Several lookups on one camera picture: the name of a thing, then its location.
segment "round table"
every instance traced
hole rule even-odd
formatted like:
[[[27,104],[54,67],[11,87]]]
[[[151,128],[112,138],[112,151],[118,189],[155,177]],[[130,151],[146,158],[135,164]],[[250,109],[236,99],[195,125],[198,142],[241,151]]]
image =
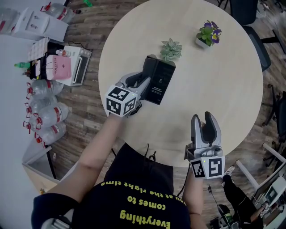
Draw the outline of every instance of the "round table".
[[[195,43],[207,20],[222,30],[219,44],[206,50]],[[142,101],[139,112],[125,120],[120,138],[144,154],[156,153],[162,164],[185,167],[185,146],[191,142],[191,118],[205,111],[217,119],[224,155],[236,148],[257,118],[263,78],[255,47],[239,23],[203,0],[151,0],[126,14],[110,33],[99,64],[102,102],[108,88],[131,72],[140,72],[145,58],[160,58],[161,41],[179,41],[182,57],[160,105]]]

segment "pink box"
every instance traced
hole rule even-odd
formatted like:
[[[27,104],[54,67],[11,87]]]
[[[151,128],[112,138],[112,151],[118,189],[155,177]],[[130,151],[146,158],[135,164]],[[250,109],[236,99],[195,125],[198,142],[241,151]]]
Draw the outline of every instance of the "pink box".
[[[72,76],[71,59],[59,55],[49,55],[46,59],[46,78],[64,80]]]

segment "white sneaker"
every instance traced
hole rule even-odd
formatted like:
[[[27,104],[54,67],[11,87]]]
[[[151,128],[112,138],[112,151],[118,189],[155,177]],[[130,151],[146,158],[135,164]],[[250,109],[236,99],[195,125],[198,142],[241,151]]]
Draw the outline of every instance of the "white sneaker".
[[[235,169],[235,166],[229,167],[229,168],[225,171],[224,176],[225,176],[225,175],[230,175],[230,176],[231,176],[231,174],[232,174],[232,172],[233,172],[234,169]]]

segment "black gift box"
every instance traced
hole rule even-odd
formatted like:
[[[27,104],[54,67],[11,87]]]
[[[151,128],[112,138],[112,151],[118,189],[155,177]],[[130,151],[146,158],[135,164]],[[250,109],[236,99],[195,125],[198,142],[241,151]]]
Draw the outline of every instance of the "black gift box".
[[[151,77],[151,82],[141,96],[142,99],[160,105],[175,69],[174,62],[164,62],[155,55],[148,55],[144,62],[142,78]]]

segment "plastic water bottle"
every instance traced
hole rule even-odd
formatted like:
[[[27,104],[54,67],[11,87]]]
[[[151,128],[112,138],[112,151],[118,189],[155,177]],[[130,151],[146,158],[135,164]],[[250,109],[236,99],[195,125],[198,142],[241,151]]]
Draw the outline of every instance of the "plastic water bottle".
[[[64,124],[64,122],[60,122],[54,126],[35,132],[35,138],[38,143],[41,143],[43,147],[45,147],[45,145],[50,145],[59,140],[64,136],[65,132],[66,124]]]
[[[26,117],[29,118],[31,116],[31,114],[33,113],[39,113],[39,111],[49,105],[55,104],[57,103],[58,100],[55,96],[51,96],[51,97],[47,97],[44,99],[33,99],[30,104],[29,103],[25,103],[26,105],[26,111],[27,111],[27,115]]]
[[[64,103],[58,102],[54,105],[46,106],[35,113],[36,129],[40,130],[44,127],[51,127],[67,118],[68,106]]]
[[[14,9],[0,7],[0,34],[11,34],[19,16],[20,13]]]
[[[70,51],[66,51],[64,49],[58,49],[56,51],[56,54],[60,55],[60,56],[70,57],[72,53]]]
[[[36,117],[35,116],[31,116],[28,120],[28,122],[24,121],[23,122],[23,127],[25,127],[27,130],[29,130],[29,134],[32,131],[36,131],[36,127],[37,127],[37,121],[36,121]]]
[[[31,99],[31,96],[33,99],[44,99],[59,94],[63,89],[63,84],[49,80],[36,80],[32,84],[27,83],[27,85],[27,99]]]
[[[75,16],[75,13],[71,9],[66,6],[63,6],[63,4],[60,3],[53,3],[51,5],[50,2],[48,5],[43,6],[41,8],[41,11],[46,12],[46,14],[49,14],[52,17],[55,17],[65,23],[69,23],[71,19]]]

